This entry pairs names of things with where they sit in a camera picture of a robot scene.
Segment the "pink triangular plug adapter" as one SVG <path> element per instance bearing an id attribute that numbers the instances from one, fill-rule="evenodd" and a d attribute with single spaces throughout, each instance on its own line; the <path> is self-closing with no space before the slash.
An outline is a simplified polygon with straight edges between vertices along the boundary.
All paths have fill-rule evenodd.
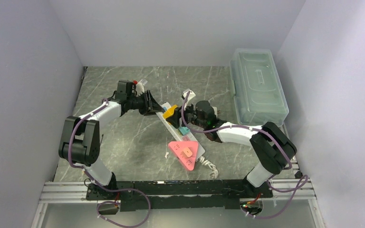
<path id="1" fill-rule="evenodd" d="M 194 170 L 199 149 L 197 141 L 172 141 L 168 143 L 168 148 L 187 171 Z"/>

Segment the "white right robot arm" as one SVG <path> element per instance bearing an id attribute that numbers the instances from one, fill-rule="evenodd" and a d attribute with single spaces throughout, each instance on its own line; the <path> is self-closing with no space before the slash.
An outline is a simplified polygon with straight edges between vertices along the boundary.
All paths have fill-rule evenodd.
<path id="1" fill-rule="evenodd" d="M 243 179 L 243 192 L 255 197 L 267 180 L 290 169 L 290 160 L 296 155 L 293 142 L 273 122 L 261 126 L 233 124 L 220 119 L 208 101 L 199 101 L 187 107 L 172 106 L 164 114 L 164 119 L 175 129 L 196 125 L 201 133 L 213 142 L 236 143 L 254 149 L 259 163 Z"/>

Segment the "yellow cube plug adapter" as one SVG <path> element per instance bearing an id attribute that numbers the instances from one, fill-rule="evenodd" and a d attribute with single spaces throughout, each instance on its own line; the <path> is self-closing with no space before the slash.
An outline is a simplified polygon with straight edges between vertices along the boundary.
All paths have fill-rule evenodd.
<path id="1" fill-rule="evenodd" d="M 163 113 L 163 118 L 167 119 L 169 117 L 174 116 L 175 110 L 178 108 L 177 105 L 173 105 L 170 108 L 168 108 L 164 113 Z"/>

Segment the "white power strip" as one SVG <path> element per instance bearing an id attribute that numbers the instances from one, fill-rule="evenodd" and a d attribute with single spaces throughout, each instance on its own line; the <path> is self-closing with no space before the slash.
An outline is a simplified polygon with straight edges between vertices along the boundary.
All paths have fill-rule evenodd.
<path id="1" fill-rule="evenodd" d="M 195 138 L 195 136 L 191 132 L 188 132 L 187 134 L 182 135 L 178 129 L 175 129 L 173 126 L 171 126 L 165 120 L 165 118 L 163 118 L 164 112 L 167 109 L 172 107 L 168 102 L 161 104 L 161 107 L 163 108 L 163 113 L 156 113 L 156 114 L 159 117 L 159 119 L 161 120 L 161 122 L 164 124 L 166 129 L 169 131 L 169 133 L 174 137 L 174 139 L 176 141 L 197 141 L 198 142 L 199 146 L 198 146 L 198 152 L 196 155 L 196 160 L 198 160 L 201 156 L 203 156 L 205 154 L 205 149 L 203 148 L 203 146 L 199 143 L 199 141 Z"/>

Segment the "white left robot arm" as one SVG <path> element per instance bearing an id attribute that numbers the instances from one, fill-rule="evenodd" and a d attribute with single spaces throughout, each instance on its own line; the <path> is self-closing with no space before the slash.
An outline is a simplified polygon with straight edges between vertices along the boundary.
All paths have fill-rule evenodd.
<path id="1" fill-rule="evenodd" d="M 129 110 L 137 110 L 141 115 L 155 115 L 163 108 L 145 89 L 147 81 L 120 80 L 109 98 L 102 99 L 101 105 L 81 116 L 65 119 L 58 155 L 72 168 L 82 172 L 99 187 L 99 194 L 105 199 L 117 195 L 115 174 L 99 158 L 101 128 L 123 116 Z"/>

